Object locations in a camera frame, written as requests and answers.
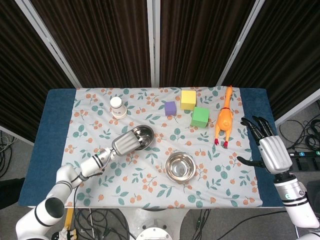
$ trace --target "dark brown curtain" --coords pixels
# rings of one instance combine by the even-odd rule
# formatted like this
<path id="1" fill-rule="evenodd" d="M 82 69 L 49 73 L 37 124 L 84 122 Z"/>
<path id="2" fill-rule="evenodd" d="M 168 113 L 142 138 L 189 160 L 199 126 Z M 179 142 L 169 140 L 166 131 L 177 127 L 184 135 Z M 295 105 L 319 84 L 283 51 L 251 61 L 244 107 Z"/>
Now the dark brown curtain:
<path id="1" fill-rule="evenodd" d="M 267 89 L 276 119 L 320 88 L 320 1 L 267 0 L 223 85 Z"/>
<path id="2" fill-rule="evenodd" d="M 0 126 L 33 142 L 48 91 L 73 85 L 15 1 L 0 15 Z"/>
<path id="3" fill-rule="evenodd" d="M 146 0 L 31 2 L 83 87 L 151 86 Z"/>
<path id="4" fill-rule="evenodd" d="M 161 0 L 160 86 L 214 86 L 254 0 Z"/>

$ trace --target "white cup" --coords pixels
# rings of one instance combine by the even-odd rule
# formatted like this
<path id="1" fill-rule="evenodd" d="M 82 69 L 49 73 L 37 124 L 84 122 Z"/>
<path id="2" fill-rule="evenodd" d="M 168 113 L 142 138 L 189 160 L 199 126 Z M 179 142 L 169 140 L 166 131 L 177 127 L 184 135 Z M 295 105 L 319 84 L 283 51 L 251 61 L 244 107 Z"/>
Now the white cup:
<path id="1" fill-rule="evenodd" d="M 123 119 L 125 116 L 127 116 L 127 108 L 125 105 L 123 105 L 120 97 L 115 96 L 111 98 L 110 105 L 112 108 L 112 115 L 116 119 Z"/>

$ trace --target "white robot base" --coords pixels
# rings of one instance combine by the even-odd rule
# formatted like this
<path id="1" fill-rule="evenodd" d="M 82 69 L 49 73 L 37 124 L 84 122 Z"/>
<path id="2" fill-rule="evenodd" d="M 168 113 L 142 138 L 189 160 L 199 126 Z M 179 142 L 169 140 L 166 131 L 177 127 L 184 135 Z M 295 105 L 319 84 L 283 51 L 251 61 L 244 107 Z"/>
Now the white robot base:
<path id="1" fill-rule="evenodd" d="M 179 240 L 182 222 L 188 209 L 150 211 L 140 208 L 119 209 L 136 240 Z"/>

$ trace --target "floral tablecloth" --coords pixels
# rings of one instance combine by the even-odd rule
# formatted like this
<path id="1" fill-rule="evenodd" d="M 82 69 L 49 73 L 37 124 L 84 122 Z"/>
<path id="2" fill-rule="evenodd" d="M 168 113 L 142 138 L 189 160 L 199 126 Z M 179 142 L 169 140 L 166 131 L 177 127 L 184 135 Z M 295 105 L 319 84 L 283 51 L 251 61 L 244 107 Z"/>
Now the floral tablecloth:
<path id="1" fill-rule="evenodd" d="M 181 90 L 195 90 L 196 105 L 210 109 L 206 128 L 190 126 L 192 111 L 180 109 Z M 218 87 L 80 88 L 76 90 L 62 165 L 80 171 L 80 163 L 113 139 L 138 125 L 149 125 L 154 141 L 145 150 L 111 161 L 101 176 L 82 183 L 77 207 L 91 208 L 245 208 L 262 204 L 255 169 L 237 156 L 251 159 L 239 88 L 233 88 L 230 109 L 233 124 L 228 149 L 214 145 L 215 123 L 224 105 L 226 89 Z M 118 96 L 127 117 L 113 118 L 110 99 Z M 165 116 L 164 103 L 175 101 L 176 116 Z M 186 184 L 171 181 L 164 169 L 168 156 L 186 152 L 196 163 L 196 174 Z M 73 206 L 74 194 L 66 205 Z"/>

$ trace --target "purple cube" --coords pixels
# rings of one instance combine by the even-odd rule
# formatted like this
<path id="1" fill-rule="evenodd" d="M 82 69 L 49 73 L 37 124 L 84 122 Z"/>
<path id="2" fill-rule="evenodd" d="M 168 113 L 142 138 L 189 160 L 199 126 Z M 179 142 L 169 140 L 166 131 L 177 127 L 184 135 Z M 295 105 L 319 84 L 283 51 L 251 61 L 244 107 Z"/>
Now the purple cube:
<path id="1" fill-rule="evenodd" d="M 166 116 L 176 115 L 177 113 L 176 103 L 174 101 L 167 101 L 164 104 L 164 112 Z"/>

